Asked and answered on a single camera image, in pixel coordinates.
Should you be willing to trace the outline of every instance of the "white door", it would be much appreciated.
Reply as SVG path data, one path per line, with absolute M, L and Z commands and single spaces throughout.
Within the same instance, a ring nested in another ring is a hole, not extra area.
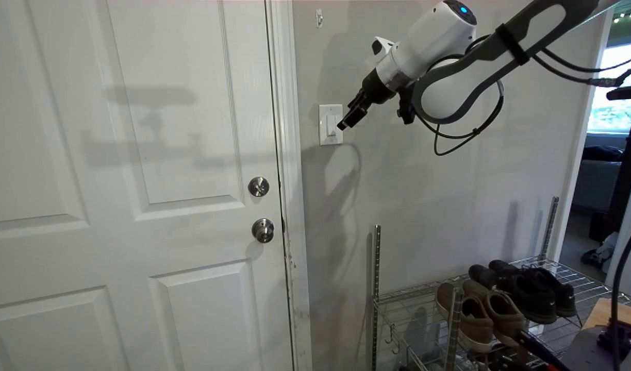
M 263 2 L 0 0 L 0 371 L 122 368 L 290 368 Z

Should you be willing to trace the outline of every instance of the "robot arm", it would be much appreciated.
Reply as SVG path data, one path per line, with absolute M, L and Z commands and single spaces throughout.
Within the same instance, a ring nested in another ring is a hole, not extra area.
M 410 106 L 419 118 L 434 124 L 458 122 L 487 86 L 617 2 L 531 0 L 477 47 L 462 56 L 472 41 L 476 17 L 462 2 L 442 0 L 423 14 L 367 74 L 338 128 L 352 128 L 372 102 L 387 100 L 404 86 L 412 88 Z M 434 66 L 450 56 L 458 60 Z

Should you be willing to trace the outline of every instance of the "brown shoe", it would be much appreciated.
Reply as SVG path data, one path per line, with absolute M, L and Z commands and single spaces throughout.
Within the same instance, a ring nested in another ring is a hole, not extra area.
M 467 296 L 476 296 L 483 304 L 488 317 L 494 324 L 494 331 L 501 340 L 516 337 L 523 329 L 523 315 L 518 308 L 518 304 L 503 292 L 503 291 L 488 291 L 476 280 L 464 283 L 464 292 Z
M 437 308 L 442 317 L 452 317 L 454 285 L 445 283 L 437 288 Z M 477 296 L 464 296 L 460 303 L 460 343 L 476 352 L 490 352 L 497 347 L 493 321 Z

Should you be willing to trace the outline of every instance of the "metal shelf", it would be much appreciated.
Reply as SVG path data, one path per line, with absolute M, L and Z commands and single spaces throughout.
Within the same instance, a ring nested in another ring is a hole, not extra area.
M 512 262 L 520 267 L 538 265 L 551 269 L 561 283 L 572 285 L 576 298 L 576 314 L 582 321 L 592 314 L 594 304 L 601 296 L 609 296 L 609 291 L 551 260 L 520 260 Z M 476 362 L 467 360 L 456 337 L 450 333 L 454 324 L 445 324 L 445 317 L 437 314 L 434 292 L 440 283 L 462 283 L 466 274 L 456 277 L 428 283 L 379 296 L 377 303 L 377 371 L 437 371 L 437 368 L 477 368 Z M 540 325 L 530 324 L 530 333 L 546 343 L 553 352 L 561 352 L 570 343 L 579 331 L 576 320 L 557 320 L 554 324 Z

